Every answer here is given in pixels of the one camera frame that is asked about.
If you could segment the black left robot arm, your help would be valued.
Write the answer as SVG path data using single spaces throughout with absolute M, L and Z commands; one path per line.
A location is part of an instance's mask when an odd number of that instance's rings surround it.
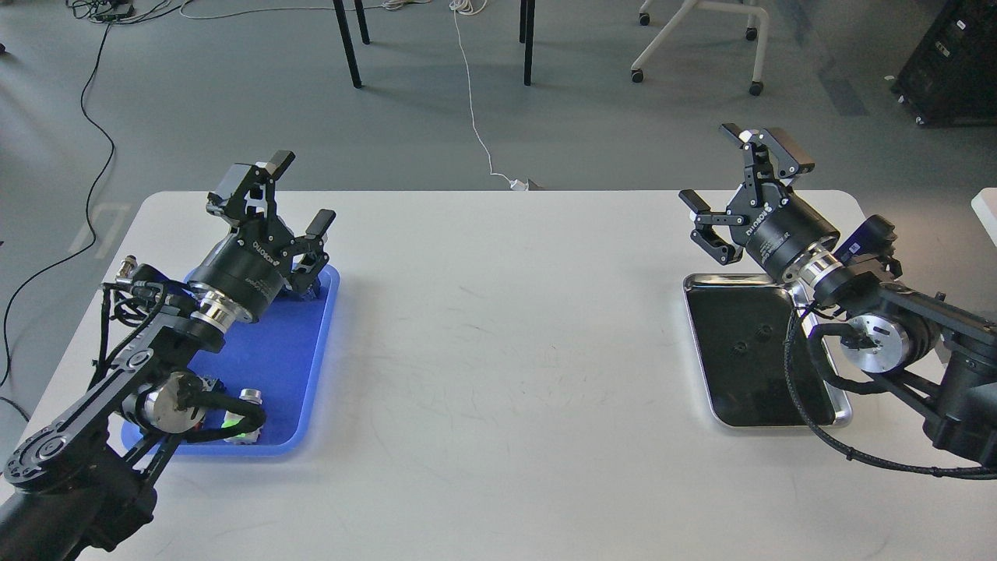
M 318 210 L 299 237 L 277 213 L 277 180 L 293 160 L 278 150 L 229 169 L 206 203 L 229 232 L 186 280 L 128 256 L 103 284 L 105 315 L 115 292 L 146 315 L 117 347 L 102 348 L 88 390 L 5 462 L 14 493 L 2 505 L 4 560 L 113 550 L 152 521 L 154 484 L 179 445 L 263 426 L 261 405 L 209 387 L 189 363 L 221 351 L 232 323 L 258 322 L 281 292 L 308 294 L 327 265 L 333 210 Z

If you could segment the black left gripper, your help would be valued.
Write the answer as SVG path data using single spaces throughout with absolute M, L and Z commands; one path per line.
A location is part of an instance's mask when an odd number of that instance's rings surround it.
M 242 322 L 258 322 L 282 291 L 314 297 L 329 259 L 325 242 L 335 210 L 318 210 L 299 237 L 277 216 L 277 180 L 294 159 L 292 150 L 278 150 L 267 162 L 232 164 L 207 195 L 206 212 L 231 231 L 186 284 L 196 292 L 220 292 L 242 308 Z

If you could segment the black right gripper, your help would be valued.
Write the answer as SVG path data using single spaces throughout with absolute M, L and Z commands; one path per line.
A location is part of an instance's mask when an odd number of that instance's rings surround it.
M 815 169 L 816 161 L 781 128 L 748 130 L 722 123 L 720 131 L 743 150 L 744 182 L 725 213 L 713 212 L 694 189 L 678 192 L 694 213 L 690 238 L 721 265 L 738 262 L 744 248 L 774 280 L 793 280 L 808 248 L 819 244 L 832 251 L 840 239 L 840 232 L 791 188 L 794 178 Z M 730 228 L 732 242 L 715 226 Z

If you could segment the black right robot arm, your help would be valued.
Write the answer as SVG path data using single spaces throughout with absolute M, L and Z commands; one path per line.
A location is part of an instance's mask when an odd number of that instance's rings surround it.
M 784 349 L 808 315 L 825 316 L 807 337 L 811 356 L 823 338 L 840 338 L 852 365 L 867 377 L 855 381 L 818 366 L 825 383 L 861 395 L 887 392 L 925 420 L 923 432 L 937 450 L 974 462 L 972 467 L 897 463 L 856 450 L 802 420 L 847 460 L 886 470 L 963 480 L 995 478 L 995 324 L 900 282 L 895 227 L 873 214 L 850 238 L 803 198 L 793 181 L 815 162 L 782 129 L 748 130 L 734 123 L 720 130 L 740 149 L 743 182 L 723 212 L 712 210 L 694 189 L 679 193 L 692 212 L 691 239 L 717 263 L 748 255 L 778 284 L 800 284 L 811 298 L 792 312 Z M 833 309 L 833 315 L 826 315 Z

